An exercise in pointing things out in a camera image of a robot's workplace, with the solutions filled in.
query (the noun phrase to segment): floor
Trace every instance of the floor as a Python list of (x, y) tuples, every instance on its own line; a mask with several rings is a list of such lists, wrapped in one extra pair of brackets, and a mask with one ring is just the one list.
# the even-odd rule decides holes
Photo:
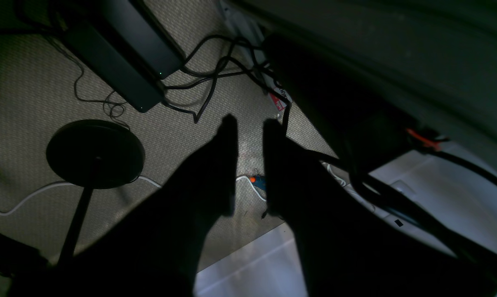
[[(6, 4), (0, 0), (0, 26), (18, 25), (11, 6)], [(146, 4), (186, 54), (208, 34), (226, 33), (213, 1), (147, 0)], [(223, 49), (222, 42), (211, 42), (188, 66), (200, 71), (213, 69)], [(76, 66), (40, 36), (0, 36), (0, 210), (10, 210), (28, 193), (59, 180), (45, 159), (46, 145), (58, 128), (75, 120), (108, 120), (101, 105), (75, 100), (73, 81), (78, 75)], [(184, 74), (175, 73), (164, 83), (178, 85), (187, 81)], [(204, 83), (193, 90), (169, 92), (168, 97), (197, 110), (206, 88)], [(88, 70), (78, 91), (82, 98), (100, 100), (111, 88)], [(131, 126), (145, 147), (143, 175), (163, 184), (189, 154), (211, 139), (221, 118), (228, 113), (239, 122), (238, 174), (264, 174), (261, 128), (265, 119), (276, 118), (277, 110), (247, 77), (218, 82), (213, 100), (197, 125), (189, 115), (162, 106), (145, 114), (129, 108), (121, 119)], [(296, 107), (291, 112), (288, 135), (304, 147), (333, 154)], [(101, 237), (155, 188), (138, 180), (123, 190), (95, 191), (77, 252)], [(0, 217), (0, 232), (38, 248), (44, 257), (55, 261), (80, 192), (76, 186), (48, 190), (14, 214)], [(265, 203), (250, 186), (240, 181), (235, 214), (232, 218), (220, 218), (208, 234), (199, 270), (282, 224), (276, 217), (261, 219), (265, 209)]]

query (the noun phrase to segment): white cable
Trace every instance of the white cable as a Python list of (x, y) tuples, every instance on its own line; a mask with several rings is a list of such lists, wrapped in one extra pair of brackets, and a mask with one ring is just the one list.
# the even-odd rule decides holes
[(339, 177), (338, 175), (335, 175), (335, 173), (331, 170), (331, 164), (327, 164), (327, 171), (329, 171), (329, 173), (331, 173), (331, 175), (337, 179), (337, 181), (340, 182), (340, 185), (341, 186), (346, 186), (346, 181), (343, 180), (342, 177)]
[(261, 200), (267, 202), (267, 200), (265, 198), (261, 197), (261, 195), (259, 194), (259, 192), (256, 190), (256, 187), (254, 186), (254, 184), (252, 184), (252, 181), (250, 181), (249, 177), (247, 177), (246, 175), (241, 175), (240, 177), (237, 177), (237, 179), (236, 179), (236, 181), (239, 181), (239, 180), (247, 180), (248, 183), (250, 184), (250, 186), (252, 187), (252, 189), (254, 190), (254, 192), (256, 192), (257, 196)]
[[(161, 188), (162, 187), (162, 186), (160, 186), (160, 184), (156, 183), (154, 180), (150, 179), (149, 177), (143, 177), (143, 176), (140, 175), (139, 179), (145, 180), (145, 181), (149, 182), (150, 184), (156, 186), (157, 188)], [(39, 194), (41, 192), (44, 192), (44, 191), (48, 190), (48, 189), (56, 188), (57, 186), (73, 186), (73, 184), (71, 184), (70, 182), (65, 182), (65, 181), (57, 181), (57, 182), (52, 182), (50, 184), (47, 184), (46, 186), (42, 186), (41, 188), (35, 190), (34, 192), (32, 192), (31, 194), (29, 194), (28, 196), (26, 196), (19, 204), (17, 204), (11, 210), (9, 210), (7, 212), (0, 211), (0, 216), (11, 215), (13, 212), (15, 212), (16, 210), (18, 210), (18, 208), (21, 207), (30, 198), (36, 196), (37, 194)]]

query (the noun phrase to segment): white surface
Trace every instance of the white surface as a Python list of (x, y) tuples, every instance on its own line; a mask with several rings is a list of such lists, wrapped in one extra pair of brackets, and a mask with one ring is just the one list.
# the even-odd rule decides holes
[[(450, 144), (445, 151), (491, 170), (458, 145)], [(497, 253), (497, 187), (484, 178), (418, 152), (407, 153), (372, 175), (401, 188), (412, 201), (450, 229)], [(353, 191), (350, 186), (346, 186), (346, 190)], [(370, 203), (356, 194), (352, 196), (372, 210)], [(432, 235), (378, 207), (373, 208), (373, 213), (393, 228), (452, 255)], [(397, 226), (397, 219), (403, 226)], [(278, 226), (198, 273), (195, 293), (198, 297), (306, 296), (293, 233), (288, 225)]]

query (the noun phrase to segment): beige carpet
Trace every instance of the beige carpet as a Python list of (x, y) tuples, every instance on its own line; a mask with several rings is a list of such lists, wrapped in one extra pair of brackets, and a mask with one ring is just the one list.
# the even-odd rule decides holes
[[(0, 4), (0, 25), (12, 24), (13, 14), (3, 3)], [(146, 3), (186, 53), (208, 34), (226, 32), (211, 1), (150, 0)], [(189, 64), (190, 68), (213, 69), (223, 50), (222, 42), (211, 42)], [(0, 210), (10, 210), (28, 193), (60, 179), (45, 159), (47, 143), (58, 128), (75, 120), (109, 120), (100, 104), (75, 100), (73, 81), (78, 75), (76, 66), (42, 37), (0, 36)], [(165, 80), (165, 84), (177, 85), (187, 81), (186, 75), (175, 73)], [(78, 90), (85, 99), (100, 100), (111, 88), (88, 70)], [(176, 103), (196, 103), (191, 108), (197, 111), (206, 90), (207, 84), (204, 83), (193, 90), (171, 91), (168, 96)], [(277, 116), (277, 111), (261, 89), (247, 77), (220, 80), (197, 125), (193, 124), (190, 115), (161, 105), (145, 114), (128, 108), (121, 119), (131, 126), (145, 147), (143, 175), (163, 184), (184, 158), (211, 139), (221, 118), (228, 113), (239, 121), (238, 174), (263, 174), (261, 128), (265, 119)], [(293, 108), (291, 113), (289, 136), (309, 149), (332, 154), (297, 108)], [(209, 172), (206, 168), (202, 172), (203, 176), (195, 178), (221, 174)], [(124, 187), (128, 203), (115, 189), (95, 191), (77, 251), (107, 232), (154, 190), (142, 180), (129, 184)], [(0, 232), (39, 248), (43, 256), (55, 261), (80, 193), (81, 189), (76, 186), (48, 190), (11, 216), (0, 217)], [(265, 203), (258, 199), (250, 186), (239, 181), (235, 215), (217, 221), (207, 237), (199, 270), (282, 223), (279, 218), (270, 216), (262, 220), (265, 209)]]

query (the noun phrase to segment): round black base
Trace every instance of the round black base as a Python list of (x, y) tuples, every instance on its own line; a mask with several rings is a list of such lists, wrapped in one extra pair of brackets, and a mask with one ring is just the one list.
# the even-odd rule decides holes
[(129, 130), (105, 120), (63, 126), (47, 146), (47, 162), (65, 181), (109, 189), (129, 184), (144, 167), (145, 152)]

